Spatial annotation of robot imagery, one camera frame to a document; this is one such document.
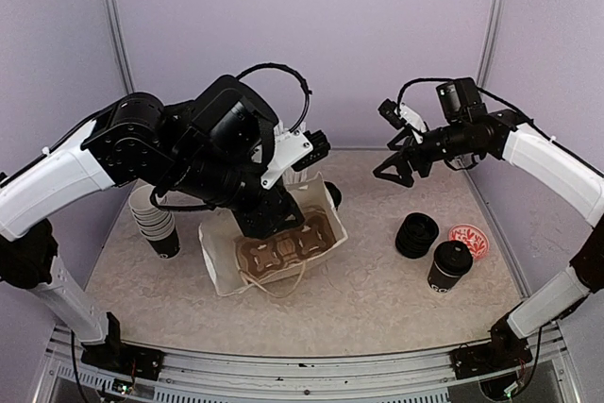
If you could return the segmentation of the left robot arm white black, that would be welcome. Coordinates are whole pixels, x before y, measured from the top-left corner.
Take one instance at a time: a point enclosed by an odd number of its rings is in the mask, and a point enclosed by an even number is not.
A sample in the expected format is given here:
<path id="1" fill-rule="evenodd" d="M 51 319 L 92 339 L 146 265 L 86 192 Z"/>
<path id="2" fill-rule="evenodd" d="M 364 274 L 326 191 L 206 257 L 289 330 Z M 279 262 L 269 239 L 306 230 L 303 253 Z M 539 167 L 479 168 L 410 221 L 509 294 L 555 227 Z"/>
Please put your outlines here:
<path id="1" fill-rule="evenodd" d="M 79 123 L 1 183 L 1 276 L 41 299 L 114 370 L 132 360 L 117 321 L 65 270 L 49 216 L 90 194 L 143 180 L 154 197 L 179 192 L 198 210 L 230 210 L 247 238 L 298 227 L 303 214 L 277 176 L 277 115 L 234 76 L 166 106 L 134 92 Z"/>

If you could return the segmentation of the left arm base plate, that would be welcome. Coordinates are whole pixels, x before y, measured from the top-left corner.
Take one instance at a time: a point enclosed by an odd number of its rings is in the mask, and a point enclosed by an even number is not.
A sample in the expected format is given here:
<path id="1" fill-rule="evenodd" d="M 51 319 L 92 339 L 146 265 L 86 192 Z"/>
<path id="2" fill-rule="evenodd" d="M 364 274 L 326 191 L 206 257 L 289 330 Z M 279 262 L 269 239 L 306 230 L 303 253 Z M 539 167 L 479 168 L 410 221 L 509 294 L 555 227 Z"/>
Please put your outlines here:
<path id="1" fill-rule="evenodd" d="M 134 378 L 157 381 L 165 354 L 158 349 L 119 344 L 85 345 L 81 361 L 87 365 Z"/>

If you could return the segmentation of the cup holding white straws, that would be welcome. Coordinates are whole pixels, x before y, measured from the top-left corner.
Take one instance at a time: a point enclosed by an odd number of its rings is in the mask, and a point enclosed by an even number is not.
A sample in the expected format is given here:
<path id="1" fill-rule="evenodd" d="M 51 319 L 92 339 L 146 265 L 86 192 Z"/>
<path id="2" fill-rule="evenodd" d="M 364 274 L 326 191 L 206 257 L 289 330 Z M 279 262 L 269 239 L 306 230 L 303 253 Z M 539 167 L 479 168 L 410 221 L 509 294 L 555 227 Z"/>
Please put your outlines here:
<path id="1" fill-rule="evenodd" d="M 288 132 L 289 129 L 284 126 L 283 121 L 280 120 L 275 127 L 275 133 L 281 134 Z M 300 182 L 304 182 L 308 179 L 309 169 L 303 169 L 302 171 L 295 171 L 293 168 L 288 168 L 281 176 L 282 183 L 284 185 L 292 185 Z"/>

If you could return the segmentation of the red patterned white bowl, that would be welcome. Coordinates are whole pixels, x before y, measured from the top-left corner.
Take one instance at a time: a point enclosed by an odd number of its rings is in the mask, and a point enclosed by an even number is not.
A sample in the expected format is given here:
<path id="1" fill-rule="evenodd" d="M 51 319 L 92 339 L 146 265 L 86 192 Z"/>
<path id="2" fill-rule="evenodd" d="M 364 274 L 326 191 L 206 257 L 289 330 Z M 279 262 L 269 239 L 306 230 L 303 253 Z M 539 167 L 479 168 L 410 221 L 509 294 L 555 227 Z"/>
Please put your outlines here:
<path id="1" fill-rule="evenodd" d="M 447 238 L 449 241 L 464 243 L 474 260 L 484 259 L 490 250 L 490 242 L 487 235 L 473 225 L 455 225 L 449 229 Z"/>

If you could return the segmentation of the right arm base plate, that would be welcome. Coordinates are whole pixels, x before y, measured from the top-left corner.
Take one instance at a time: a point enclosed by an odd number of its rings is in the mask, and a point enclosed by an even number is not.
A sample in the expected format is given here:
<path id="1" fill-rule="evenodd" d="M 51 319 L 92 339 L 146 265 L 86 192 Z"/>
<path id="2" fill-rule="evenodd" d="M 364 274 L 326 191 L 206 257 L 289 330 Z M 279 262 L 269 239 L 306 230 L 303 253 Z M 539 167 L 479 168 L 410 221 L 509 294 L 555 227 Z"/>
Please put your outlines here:
<path id="1" fill-rule="evenodd" d="M 456 379 L 475 378 L 531 362 L 533 356 L 527 345 L 512 350 L 496 347 L 494 343 L 463 345 L 449 353 Z"/>

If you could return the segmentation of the right aluminium corner post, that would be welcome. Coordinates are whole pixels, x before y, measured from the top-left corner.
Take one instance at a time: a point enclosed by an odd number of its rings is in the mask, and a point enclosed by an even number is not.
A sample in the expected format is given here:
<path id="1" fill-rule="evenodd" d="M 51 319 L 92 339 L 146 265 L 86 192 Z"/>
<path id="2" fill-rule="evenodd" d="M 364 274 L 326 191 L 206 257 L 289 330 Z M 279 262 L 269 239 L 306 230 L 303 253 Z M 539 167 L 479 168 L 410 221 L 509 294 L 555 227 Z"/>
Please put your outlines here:
<path id="1" fill-rule="evenodd" d="M 476 82 L 480 87 L 488 83 L 493 68 L 497 39 L 503 20 L 506 0 L 491 0 L 485 35 L 478 61 Z"/>

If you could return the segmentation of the stack of black lids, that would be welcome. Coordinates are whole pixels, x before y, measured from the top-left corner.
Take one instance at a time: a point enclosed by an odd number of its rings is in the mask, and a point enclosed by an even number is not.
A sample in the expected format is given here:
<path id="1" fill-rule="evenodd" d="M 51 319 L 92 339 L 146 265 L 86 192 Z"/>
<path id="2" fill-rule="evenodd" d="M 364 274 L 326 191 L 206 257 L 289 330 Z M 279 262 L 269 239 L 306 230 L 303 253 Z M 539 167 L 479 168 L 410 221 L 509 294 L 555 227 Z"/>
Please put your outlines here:
<path id="1" fill-rule="evenodd" d="M 423 258 L 440 233 L 437 223 L 428 215 L 412 212 L 406 216 L 395 237 L 395 248 L 408 259 Z"/>

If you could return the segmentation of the black paper coffee cup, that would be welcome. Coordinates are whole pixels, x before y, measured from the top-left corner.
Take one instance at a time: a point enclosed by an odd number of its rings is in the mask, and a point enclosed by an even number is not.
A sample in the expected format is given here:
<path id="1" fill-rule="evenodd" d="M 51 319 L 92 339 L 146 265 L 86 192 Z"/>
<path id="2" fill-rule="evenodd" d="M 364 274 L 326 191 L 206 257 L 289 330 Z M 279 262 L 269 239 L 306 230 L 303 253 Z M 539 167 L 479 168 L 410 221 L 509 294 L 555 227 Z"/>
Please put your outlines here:
<path id="1" fill-rule="evenodd" d="M 428 286 L 439 293 L 448 293 L 459 280 L 467 275 L 474 263 L 473 256 L 465 243 L 446 241 L 440 243 L 433 254 L 428 272 Z"/>

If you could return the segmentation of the brown pulp cup carrier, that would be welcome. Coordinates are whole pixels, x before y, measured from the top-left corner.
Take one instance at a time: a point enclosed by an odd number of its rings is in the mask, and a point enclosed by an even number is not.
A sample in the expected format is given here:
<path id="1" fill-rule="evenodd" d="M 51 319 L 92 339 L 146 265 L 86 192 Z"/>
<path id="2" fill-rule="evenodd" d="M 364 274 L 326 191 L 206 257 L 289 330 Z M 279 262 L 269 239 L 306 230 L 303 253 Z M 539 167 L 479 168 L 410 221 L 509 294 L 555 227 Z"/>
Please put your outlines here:
<path id="1" fill-rule="evenodd" d="M 241 238 L 236 244 L 235 257 L 240 276 L 263 282 L 282 270 L 301 264 L 327 252 L 336 237 L 327 214 L 321 209 L 308 210 L 302 226 L 282 231 L 259 240 Z"/>

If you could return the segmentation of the black plastic cup lid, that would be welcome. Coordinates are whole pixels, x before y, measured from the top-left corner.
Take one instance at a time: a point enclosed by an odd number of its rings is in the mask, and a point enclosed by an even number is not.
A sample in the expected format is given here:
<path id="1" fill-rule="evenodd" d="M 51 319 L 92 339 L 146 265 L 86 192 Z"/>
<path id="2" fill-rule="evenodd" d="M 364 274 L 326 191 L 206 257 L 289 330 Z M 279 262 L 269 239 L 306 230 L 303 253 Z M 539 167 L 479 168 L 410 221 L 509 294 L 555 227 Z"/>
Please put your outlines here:
<path id="1" fill-rule="evenodd" d="M 464 243 L 446 241 L 436 247 L 434 262 L 443 273 L 461 277 L 471 270 L 474 259 Z"/>

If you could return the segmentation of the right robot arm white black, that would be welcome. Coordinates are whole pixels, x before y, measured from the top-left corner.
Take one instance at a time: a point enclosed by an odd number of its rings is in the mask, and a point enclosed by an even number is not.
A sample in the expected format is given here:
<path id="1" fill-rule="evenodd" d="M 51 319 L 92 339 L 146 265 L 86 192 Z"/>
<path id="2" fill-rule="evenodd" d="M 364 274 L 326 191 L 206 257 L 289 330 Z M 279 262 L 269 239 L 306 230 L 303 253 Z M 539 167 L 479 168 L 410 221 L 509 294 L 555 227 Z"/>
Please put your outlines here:
<path id="1" fill-rule="evenodd" d="M 431 129 L 401 97 L 386 99 L 379 115 L 397 135 L 388 142 L 392 155 L 373 174 L 410 188 L 416 176 L 427 177 L 433 163 L 449 164 L 468 155 L 476 165 L 486 156 L 506 161 L 533 176 L 574 208 L 592 232 L 565 269 L 529 299 L 506 314 L 498 334 L 483 347 L 482 358 L 494 369 L 505 367 L 525 339 L 538 328 L 577 307 L 603 288 L 603 174 L 539 129 L 508 101 L 489 111 L 487 91 L 471 77 L 434 78 L 447 121 Z"/>

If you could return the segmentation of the aluminium front frame rail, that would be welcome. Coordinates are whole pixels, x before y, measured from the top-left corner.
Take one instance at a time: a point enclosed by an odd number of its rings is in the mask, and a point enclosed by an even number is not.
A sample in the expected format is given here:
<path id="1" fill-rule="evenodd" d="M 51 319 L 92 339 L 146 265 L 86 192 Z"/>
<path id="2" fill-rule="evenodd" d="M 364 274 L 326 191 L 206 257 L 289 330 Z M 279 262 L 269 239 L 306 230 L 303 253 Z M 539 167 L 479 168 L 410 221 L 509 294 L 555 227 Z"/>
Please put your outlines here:
<path id="1" fill-rule="evenodd" d="M 511 369 L 462 377 L 454 346 L 352 357 L 260 357 L 162 347 L 155 378 L 86 364 L 65 327 L 56 327 L 29 402 L 477 402 Z M 120 384 L 132 384 L 125 394 Z"/>

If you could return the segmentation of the stack of paper cups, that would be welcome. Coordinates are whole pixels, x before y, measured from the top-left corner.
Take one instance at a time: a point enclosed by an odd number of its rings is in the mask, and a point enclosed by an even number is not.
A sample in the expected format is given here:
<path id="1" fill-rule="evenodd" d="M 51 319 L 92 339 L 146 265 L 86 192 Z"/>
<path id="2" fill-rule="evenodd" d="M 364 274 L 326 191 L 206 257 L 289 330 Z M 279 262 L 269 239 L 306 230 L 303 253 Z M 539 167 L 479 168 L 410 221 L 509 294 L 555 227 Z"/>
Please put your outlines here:
<path id="1" fill-rule="evenodd" d="M 180 252 L 180 240 L 174 215 L 151 203 L 154 189 L 149 184 L 135 189 L 128 198 L 128 207 L 137 228 L 156 255 L 160 259 L 169 260 Z"/>

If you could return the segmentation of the cream paper takeout bag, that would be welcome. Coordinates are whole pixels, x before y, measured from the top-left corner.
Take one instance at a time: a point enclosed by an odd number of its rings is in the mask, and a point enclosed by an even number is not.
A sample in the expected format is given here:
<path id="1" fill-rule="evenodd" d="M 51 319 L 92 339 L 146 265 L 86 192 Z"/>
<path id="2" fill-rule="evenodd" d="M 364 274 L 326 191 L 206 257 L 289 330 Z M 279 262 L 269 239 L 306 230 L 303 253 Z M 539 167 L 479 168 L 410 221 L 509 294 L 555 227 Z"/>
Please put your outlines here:
<path id="1" fill-rule="evenodd" d="M 304 182 L 289 185 L 287 189 L 302 209 L 304 216 L 308 210 L 316 208 L 326 212 L 336 237 L 336 243 L 318 257 L 282 270 L 263 282 L 252 278 L 246 281 L 239 274 L 235 257 L 235 243 L 245 237 L 230 211 L 220 210 L 199 225 L 198 237 L 202 255 L 214 290 L 218 295 L 231 296 L 257 288 L 272 297 L 285 298 L 297 289 L 300 281 L 311 268 L 335 254 L 336 249 L 348 240 L 348 233 L 341 222 L 338 211 L 334 209 L 325 182 L 324 176 L 317 173 Z"/>

